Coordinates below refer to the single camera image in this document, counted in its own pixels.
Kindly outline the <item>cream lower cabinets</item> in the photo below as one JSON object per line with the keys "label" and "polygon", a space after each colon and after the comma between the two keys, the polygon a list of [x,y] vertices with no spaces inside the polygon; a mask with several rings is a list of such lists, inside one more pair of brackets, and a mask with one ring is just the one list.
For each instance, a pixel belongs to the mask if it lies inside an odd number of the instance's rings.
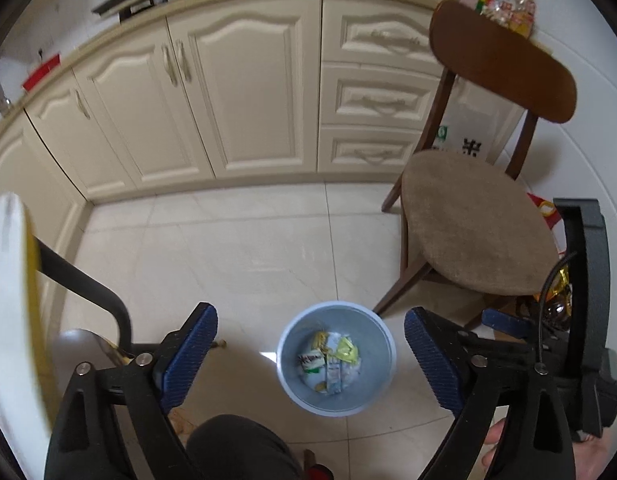
{"label": "cream lower cabinets", "polygon": [[230,184],[388,182],[442,68],[442,0],[177,0],[84,44],[0,122],[0,194],[60,254],[96,203]]}

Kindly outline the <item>round white marble table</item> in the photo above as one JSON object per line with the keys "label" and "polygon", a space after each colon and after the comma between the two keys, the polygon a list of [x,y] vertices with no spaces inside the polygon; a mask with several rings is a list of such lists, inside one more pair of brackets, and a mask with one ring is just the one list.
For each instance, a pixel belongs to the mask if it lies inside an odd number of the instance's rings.
{"label": "round white marble table", "polygon": [[0,196],[0,431],[28,479],[45,475],[58,393],[37,283],[39,249],[17,194]]}

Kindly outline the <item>red packet on floor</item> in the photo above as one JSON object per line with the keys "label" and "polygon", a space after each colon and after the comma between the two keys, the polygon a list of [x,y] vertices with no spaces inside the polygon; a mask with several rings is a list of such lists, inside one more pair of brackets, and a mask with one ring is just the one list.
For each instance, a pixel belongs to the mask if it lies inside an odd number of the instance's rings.
{"label": "red packet on floor", "polygon": [[561,215],[559,214],[556,205],[550,200],[545,200],[545,198],[532,193],[528,193],[528,197],[542,214],[548,229],[554,229],[555,226],[557,226],[557,224],[561,221]]}

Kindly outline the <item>cooking oil bottle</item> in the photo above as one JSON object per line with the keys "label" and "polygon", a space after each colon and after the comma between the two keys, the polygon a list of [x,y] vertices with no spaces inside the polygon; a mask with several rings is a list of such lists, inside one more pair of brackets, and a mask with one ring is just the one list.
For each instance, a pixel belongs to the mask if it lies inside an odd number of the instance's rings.
{"label": "cooking oil bottle", "polygon": [[565,266],[555,277],[545,297],[542,318],[554,330],[570,330],[572,315],[572,288]]}

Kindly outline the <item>person's dark trouser leg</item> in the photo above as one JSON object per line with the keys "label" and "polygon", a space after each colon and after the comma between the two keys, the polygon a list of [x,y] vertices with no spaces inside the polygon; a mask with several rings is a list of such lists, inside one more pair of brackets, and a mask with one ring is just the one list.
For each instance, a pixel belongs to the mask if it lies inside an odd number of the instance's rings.
{"label": "person's dark trouser leg", "polygon": [[197,427],[186,444],[205,479],[302,479],[303,469],[284,440],[254,420],[231,414]]}

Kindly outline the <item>yellow snack wrapper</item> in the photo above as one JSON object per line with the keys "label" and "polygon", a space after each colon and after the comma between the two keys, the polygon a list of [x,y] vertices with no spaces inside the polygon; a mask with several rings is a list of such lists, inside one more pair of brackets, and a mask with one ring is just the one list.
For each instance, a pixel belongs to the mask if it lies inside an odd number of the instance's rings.
{"label": "yellow snack wrapper", "polygon": [[341,336],[338,339],[335,357],[350,365],[356,365],[359,362],[359,348],[348,336]]}

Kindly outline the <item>blue trash bin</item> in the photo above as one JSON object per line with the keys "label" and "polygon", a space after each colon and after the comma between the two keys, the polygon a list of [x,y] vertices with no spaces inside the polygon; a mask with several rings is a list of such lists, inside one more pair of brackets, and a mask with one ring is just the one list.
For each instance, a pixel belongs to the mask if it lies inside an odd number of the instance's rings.
{"label": "blue trash bin", "polygon": [[315,304],[284,329],[276,351],[277,377],[305,411],[348,417],[369,408],[397,370],[389,328],[373,311],[351,302]]}

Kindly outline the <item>green white milk carton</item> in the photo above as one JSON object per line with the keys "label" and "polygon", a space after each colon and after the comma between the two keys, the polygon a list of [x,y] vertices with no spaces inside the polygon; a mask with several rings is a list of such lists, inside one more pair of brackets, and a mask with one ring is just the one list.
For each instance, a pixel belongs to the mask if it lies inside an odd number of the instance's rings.
{"label": "green white milk carton", "polygon": [[334,354],[326,354],[326,391],[332,396],[343,390],[343,362]]}

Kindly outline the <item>white shopping bag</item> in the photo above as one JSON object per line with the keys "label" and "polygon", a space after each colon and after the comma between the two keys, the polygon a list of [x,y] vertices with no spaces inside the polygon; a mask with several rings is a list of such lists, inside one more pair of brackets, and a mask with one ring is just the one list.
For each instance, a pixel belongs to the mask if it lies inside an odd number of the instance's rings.
{"label": "white shopping bag", "polygon": [[432,148],[487,159],[498,121],[499,106],[492,92],[476,86],[455,89]]}

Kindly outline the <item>black metal chair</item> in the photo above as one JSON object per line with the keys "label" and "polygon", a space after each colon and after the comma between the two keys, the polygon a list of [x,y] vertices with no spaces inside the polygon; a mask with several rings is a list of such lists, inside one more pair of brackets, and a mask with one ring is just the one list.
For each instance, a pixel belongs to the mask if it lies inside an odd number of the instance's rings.
{"label": "black metal chair", "polygon": [[50,340],[52,364],[61,391],[82,361],[110,368],[135,359],[146,362],[156,354],[156,342],[134,340],[130,311],[116,292],[43,242],[37,246],[40,272],[58,287],[63,297],[58,333]]}

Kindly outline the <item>red plastic basin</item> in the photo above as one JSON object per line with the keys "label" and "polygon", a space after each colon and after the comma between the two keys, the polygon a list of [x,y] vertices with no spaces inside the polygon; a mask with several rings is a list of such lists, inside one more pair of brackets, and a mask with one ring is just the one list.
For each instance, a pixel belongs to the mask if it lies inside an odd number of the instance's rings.
{"label": "red plastic basin", "polygon": [[59,53],[48,58],[47,61],[40,64],[28,75],[28,78],[26,78],[22,84],[22,88],[26,92],[32,91],[52,70],[60,65],[60,62],[61,55]]}

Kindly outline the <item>green snack wrapper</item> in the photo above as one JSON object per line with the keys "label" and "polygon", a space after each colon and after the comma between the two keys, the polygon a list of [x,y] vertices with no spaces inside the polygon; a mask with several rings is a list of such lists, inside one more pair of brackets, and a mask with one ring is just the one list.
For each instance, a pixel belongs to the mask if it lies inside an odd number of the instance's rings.
{"label": "green snack wrapper", "polygon": [[303,374],[319,374],[326,366],[326,357],[322,350],[313,349],[300,353],[298,362]]}

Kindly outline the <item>condiment bottles group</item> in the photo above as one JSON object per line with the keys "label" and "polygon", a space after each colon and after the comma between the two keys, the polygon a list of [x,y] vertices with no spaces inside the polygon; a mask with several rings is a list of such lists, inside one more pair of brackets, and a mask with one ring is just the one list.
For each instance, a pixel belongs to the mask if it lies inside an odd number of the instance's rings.
{"label": "condiment bottles group", "polygon": [[537,3],[535,0],[478,0],[476,12],[529,39],[533,32]]}

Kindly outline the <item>wooden chair with beige seat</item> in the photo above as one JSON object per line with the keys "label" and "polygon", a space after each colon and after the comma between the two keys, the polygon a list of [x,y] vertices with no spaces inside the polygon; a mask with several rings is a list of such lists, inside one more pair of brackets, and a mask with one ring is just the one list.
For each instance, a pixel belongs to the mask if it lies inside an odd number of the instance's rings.
{"label": "wooden chair with beige seat", "polygon": [[[429,278],[479,292],[487,307],[502,309],[538,294],[558,260],[551,229],[517,179],[539,120],[564,124],[574,115],[571,71],[456,0],[433,12],[429,44],[443,73],[415,151],[381,206],[401,206],[402,241],[400,276],[376,304],[378,315]],[[525,110],[505,168],[433,148],[457,79]]]}

